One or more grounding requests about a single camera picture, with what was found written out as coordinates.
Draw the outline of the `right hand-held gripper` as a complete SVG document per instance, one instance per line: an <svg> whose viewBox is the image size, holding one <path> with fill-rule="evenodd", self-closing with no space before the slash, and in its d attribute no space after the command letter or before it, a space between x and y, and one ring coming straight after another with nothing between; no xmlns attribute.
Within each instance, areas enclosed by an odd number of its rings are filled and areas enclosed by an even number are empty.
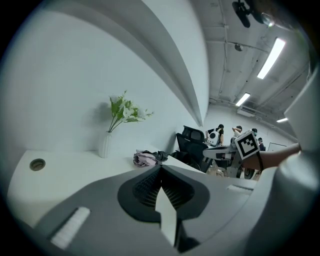
<svg viewBox="0 0 320 256"><path fill-rule="evenodd" d="M242 133L241 128L235 128L233 132L229 146L205 149L202 152L203 156L215 160L225 177L253 179L257 170L243 167L243 163L249 157L259 155L256 131L251 129Z"/></svg>

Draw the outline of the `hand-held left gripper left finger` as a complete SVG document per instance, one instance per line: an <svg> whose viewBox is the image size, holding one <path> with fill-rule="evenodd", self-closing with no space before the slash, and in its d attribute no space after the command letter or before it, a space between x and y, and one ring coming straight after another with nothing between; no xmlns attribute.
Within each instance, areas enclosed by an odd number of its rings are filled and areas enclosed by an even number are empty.
<svg viewBox="0 0 320 256"><path fill-rule="evenodd" d="M58 256L173 256L156 200L162 168L94 181L52 208L35 230Z"/></svg>

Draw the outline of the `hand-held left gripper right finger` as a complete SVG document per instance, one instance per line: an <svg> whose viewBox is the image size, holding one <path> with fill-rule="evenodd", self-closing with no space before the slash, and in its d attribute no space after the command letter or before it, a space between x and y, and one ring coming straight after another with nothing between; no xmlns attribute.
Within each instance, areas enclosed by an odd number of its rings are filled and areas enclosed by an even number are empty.
<svg viewBox="0 0 320 256"><path fill-rule="evenodd" d="M212 238L240 211L256 181L166 166L161 187L176 211L174 247L187 252Z"/></svg>

